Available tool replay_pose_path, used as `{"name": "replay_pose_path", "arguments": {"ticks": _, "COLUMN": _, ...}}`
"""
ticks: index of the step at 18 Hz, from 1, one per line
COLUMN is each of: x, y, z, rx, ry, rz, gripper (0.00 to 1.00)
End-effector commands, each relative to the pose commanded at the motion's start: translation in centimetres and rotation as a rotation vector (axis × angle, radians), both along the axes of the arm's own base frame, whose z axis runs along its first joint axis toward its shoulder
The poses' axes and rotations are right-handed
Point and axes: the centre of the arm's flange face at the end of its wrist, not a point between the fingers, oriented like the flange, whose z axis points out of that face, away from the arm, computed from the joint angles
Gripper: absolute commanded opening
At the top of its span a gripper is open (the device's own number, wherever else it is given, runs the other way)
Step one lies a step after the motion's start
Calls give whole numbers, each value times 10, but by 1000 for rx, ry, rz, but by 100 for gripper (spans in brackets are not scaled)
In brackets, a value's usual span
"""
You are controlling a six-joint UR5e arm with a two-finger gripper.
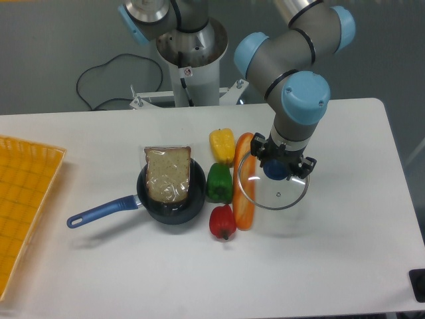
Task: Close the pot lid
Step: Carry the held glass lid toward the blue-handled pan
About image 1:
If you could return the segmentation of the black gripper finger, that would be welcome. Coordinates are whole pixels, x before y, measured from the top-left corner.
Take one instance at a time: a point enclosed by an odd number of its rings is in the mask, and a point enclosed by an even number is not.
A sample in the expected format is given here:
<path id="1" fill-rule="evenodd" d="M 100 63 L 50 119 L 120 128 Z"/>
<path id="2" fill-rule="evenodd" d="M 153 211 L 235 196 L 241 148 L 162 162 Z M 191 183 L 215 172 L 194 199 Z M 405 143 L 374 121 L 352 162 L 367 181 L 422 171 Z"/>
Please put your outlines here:
<path id="1" fill-rule="evenodd" d="M 316 163 L 317 160 L 315 158 L 301 156 L 293 168 L 292 175 L 305 179 L 314 170 Z"/>
<path id="2" fill-rule="evenodd" d="M 255 133 L 250 141 L 250 154 L 261 160 L 264 157 L 266 142 L 267 140 L 262 134 Z"/>

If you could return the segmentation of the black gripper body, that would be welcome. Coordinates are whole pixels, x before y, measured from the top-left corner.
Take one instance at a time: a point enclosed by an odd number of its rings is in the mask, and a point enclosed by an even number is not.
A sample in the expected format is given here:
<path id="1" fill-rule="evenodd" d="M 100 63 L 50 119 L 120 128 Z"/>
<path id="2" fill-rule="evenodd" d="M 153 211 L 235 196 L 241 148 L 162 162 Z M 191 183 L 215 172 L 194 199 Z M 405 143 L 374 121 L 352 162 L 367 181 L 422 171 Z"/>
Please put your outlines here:
<path id="1" fill-rule="evenodd" d="M 293 171 L 307 146 L 307 140 L 291 141 L 278 136 L 275 141 L 271 134 L 266 140 L 264 157 L 259 159 L 263 171 Z"/>

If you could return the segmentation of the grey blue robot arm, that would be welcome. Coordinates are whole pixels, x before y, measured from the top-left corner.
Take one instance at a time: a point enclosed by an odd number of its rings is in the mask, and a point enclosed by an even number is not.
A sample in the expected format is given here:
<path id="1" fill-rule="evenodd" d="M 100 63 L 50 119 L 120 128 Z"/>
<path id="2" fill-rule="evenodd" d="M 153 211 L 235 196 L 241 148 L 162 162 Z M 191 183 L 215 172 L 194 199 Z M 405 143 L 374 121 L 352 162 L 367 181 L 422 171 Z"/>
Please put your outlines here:
<path id="1" fill-rule="evenodd" d="M 270 179 L 303 179 L 316 164 L 304 150 L 330 99 L 327 81 L 309 67 L 349 45 L 356 26 L 348 10 L 322 1 L 277 1 L 276 6 L 288 31 L 276 39 L 261 32 L 248 35 L 238 44 L 234 63 L 275 113 L 270 135 L 256 134 L 251 154 Z M 228 38 L 209 15 L 207 1 L 125 1 L 118 11 L 139 44 L 155 42 L 169 65 L 177 106 L 218 103 L 218 62 Z"/>

